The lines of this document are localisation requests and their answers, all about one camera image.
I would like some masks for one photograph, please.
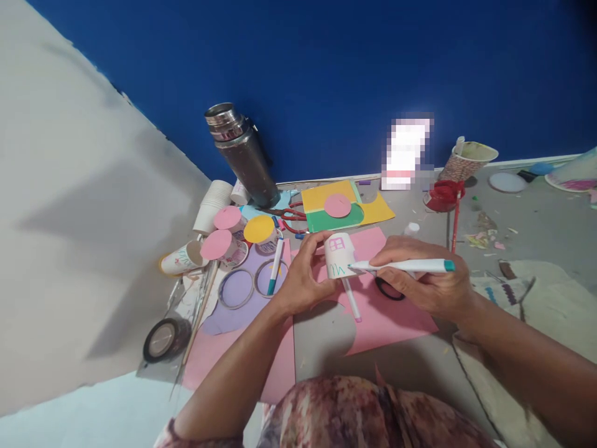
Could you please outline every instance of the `white floor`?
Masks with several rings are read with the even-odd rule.
[[[192,393],[134,373],[0,418],[0,447],[151,447],[168,420]],[[257,446],[263,406],[257,404],[244,432],[244,445]]]

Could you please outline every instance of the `stainless steel thermos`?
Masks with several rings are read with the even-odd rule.
[[[280,193],[267,170],[257,129],[232,103],[208,109],[205,121],[216,148],[259,207],[273,207]]]

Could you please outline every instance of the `hand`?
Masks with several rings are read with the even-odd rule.
[[[442,274],[423,274],[415,280],[407,272],[384,268],[377,275],[411,302],[434,316],[456,324],[470,314],[478,303],[471,286],[468,267],[458,255],[446,248],[424,243],[408,236],[390,236],[384,248],[370,261],[372,266],[408,259],[445,258],[454,261],[456,271]]]
[[[312,266],[324,256],[316,256],[315,250],[332,234],[330,231],[310,233],[300,245],[282,287],[272,299],[287,315],[311,309],[313,305],[332,295],[340,284],[337,279],[317,283],[313,278]]]

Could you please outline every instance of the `person's left hand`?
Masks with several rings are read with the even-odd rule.
[[[330,231],[310,233],[300,245],[282,287],[272,299],[272,302],[280,306],[287,315],[311,309],[313,305],[333,294],[340,284],[338,279],[327,279],[318,283],[313,278],[312,266],[323,256],[315,255],[315,250],[332,234]]]

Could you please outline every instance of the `blue wall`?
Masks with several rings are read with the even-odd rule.
[[[436,165],[459,135],[501,160],[597,144],[579,3],[30,2],[211,179],[234,179],[203,119],[222,101],[256,122],[278,181],[379,172],[401,113],[434,114]]]

